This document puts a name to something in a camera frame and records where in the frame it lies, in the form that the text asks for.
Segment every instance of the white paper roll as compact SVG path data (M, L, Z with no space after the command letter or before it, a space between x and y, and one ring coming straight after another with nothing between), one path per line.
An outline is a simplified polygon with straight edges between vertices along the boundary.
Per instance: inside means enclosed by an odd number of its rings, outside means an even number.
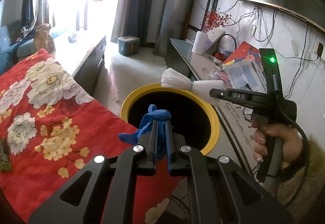
M192 48L192 52L196 53L196 54L202 54L206 49L206 45L207 45L208 40L209 40L209 38L208 38L207 33L203 33L203 32L198 31L196 33L196 37L195 37L194 45L193 45L193 48Z

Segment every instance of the tiled floor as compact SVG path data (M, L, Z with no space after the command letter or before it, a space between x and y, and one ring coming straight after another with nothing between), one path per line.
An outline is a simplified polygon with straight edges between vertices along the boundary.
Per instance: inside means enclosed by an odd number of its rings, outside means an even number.
M135 89L160 83L167 68L165 61L152 54L152 48L139 48L139 54L125 57L118 53L118 46L108 43L105 67L98 78L93 97L103 106L120 116L125 98Z

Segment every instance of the human hand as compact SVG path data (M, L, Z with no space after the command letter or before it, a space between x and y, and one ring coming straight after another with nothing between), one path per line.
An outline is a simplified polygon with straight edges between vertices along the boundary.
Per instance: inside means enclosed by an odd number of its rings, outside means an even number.
M257 120L253 121L252 127L258 128ZM297 133L297 129L292 129L282 123L268 124L263 126L262 129L269 136L283 139L283 161L281 169L289 166L299 156L303 148L303 142ZM268 150L265 147L265 135L257 129L253 138L255 141L253 157L256 161L263 162L263 156L268 154Z

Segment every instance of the trash bin rim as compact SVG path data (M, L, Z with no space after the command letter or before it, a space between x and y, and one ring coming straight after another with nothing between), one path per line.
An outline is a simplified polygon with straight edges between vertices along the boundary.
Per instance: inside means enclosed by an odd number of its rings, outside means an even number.
M186 96L195 101L205 111L211 124L211 135L208 143L201 150L201 153L207 155L209 152L211 152L212 149L216 146L220 135L220 123L218 115L209 103L203 101L198 96L194 95L189 91L174 88L163 88L160 83L145 85L140 88L137 88L136 90L131 92L124 100L121 108L121 119L125 122L128 122L129 111L134 102L136 102L139 98L146 94L158 91L169 91Z

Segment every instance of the bed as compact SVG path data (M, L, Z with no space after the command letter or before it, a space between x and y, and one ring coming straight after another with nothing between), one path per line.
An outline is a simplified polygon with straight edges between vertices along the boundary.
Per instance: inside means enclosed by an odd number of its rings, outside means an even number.
M15 222L27 223L94 156L112 157L128 148L118 133L135 131L87 94L44 49L20 61L0 76L0 138L7 139L12 163L12 172L0 172L0 223L11 207L21 219ZM157 167L154 177L137 179L133 223L154 223L157 204L180 180L168 176L165 160Z

